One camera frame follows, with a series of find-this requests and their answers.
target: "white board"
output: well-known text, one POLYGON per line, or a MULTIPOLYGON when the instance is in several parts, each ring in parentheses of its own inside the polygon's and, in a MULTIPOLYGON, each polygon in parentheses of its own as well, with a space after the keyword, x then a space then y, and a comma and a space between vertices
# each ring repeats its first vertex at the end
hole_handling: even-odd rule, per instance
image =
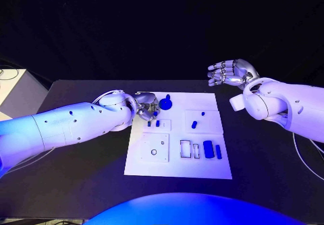
POLYGON ((151 121, 151 127, 147 127, 147 121, 136 116, 130 134, 130 147, 127 154, 126 175, 138 176, 163 176, 163 177, 190 177, 190 178, 212 178, 212 179, 232 179, 232 173, 228 161, 228 152, 223 138, 223 129, 215 94, 210 93, 179 93, 179 92, 154 92, 157 99, 166 98, 170 94, 170 100, 173 107, 170 110, 162 110, 157 120, 164 121, 166 125, 156 127, 156 121, 151 121), (186 117, 186 111, 190 112, 190 117, 186 117), (208 123, 209 116, 213 115, 216 120, 213 123, 208 123), (199 133, 187 128, 187 123, 192 120, 200 120, 198 127, 205 130, 206 133, 199 133), (141 150, 146 148, 143 145, 143 134, 169 134, 169 160, 167 162, 154 160, 143 160, 141 150), (192 157, 182 157, 180 140, 190 141, 192 157), (222 159, 205 157, 203 141, 212 141, 215 146, 221 146, 222 159), (199 158, 195 158, 193 144, 199 145, 199 158))

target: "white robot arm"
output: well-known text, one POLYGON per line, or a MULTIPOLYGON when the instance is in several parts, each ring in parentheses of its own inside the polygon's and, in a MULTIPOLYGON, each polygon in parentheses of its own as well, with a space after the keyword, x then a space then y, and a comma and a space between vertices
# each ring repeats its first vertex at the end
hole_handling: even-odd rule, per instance
POLYGON ((36 115, 0 122, 0 177, 26 158, 46 150, 85 142, 131 126, 136 114, 144 120, 159 115, 153 93, 134 96, 123 90, 102 94, 91 103, 64 106, 36 115))
POLYGON ((261 78, 242 59, 209 66, 209 86, 229 84, 244 93, 231 98, 235 111, 246 109, 258 120, 278 123, 287 130, 324 143, 324 88, 287 84, 261 78))

